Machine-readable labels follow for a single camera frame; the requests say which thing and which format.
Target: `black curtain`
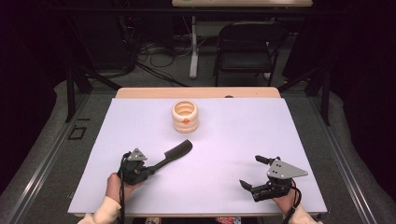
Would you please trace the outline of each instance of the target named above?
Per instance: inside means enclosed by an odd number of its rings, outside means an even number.
[[[396,4],[382,1],[315,1],[316,8],[345,10],[339,21],[307,19],[284,76],[297,77],[333,64],[331,90],[344,102],[357,152],[378,184],[396,201]]]

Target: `white sleeve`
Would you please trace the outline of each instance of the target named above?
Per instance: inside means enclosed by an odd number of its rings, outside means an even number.
[[[112,223],[119,214],[121,206],[113,199],[105,196],[102,205],[94,214],[86,214],[78,224],[108,224]]]

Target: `black chair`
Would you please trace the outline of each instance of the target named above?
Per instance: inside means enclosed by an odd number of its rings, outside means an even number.
[[[270,73],[268,86],[271,86],[279,47],[287,36],[288,30],[276,21],[239,21],[224,26],[219,32],[213,74],[216,86],[219,72]],[[275,44],[268,48],[268,43]]]

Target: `sleeve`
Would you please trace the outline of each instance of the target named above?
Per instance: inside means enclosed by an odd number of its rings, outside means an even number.
[[[108,224],[112,223],[119,214],[121,206],[113,199],[105,196],[102,205],[94,214],[86,214],[78,224]]]
[[[302,205],[298,205],[293,216],[289,220],[289,224],[323,224],[321,221],[316,222],[309,214],[305,211]]]

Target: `cable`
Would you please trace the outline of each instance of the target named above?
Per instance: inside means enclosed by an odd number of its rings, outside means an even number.
[[[173,83],[175,83],[175,84],[177,84],[179,86],[182,86],[182,87],[189,87],[188,85],[183,84],[183,83],[175,80],[172,77],[172,75],[170,75],[168,73],[165,73],[164,71],[161,71],[161,70],[158,70],[158,69],[155,69],[155,68],[150,68],[150,67],[148,67],[148,66],[146,66],[146,65],[144,65],[142,63],[137,63],[136,65],[138,67],[142,68],[143,70],[145,70],[146,72],[148,72],[149,74],[151,74],[151,75],[153,75],[155,77],[158,77],[160,79],[163,79],[165,81],[168,81],[172,86],[174,86]]]

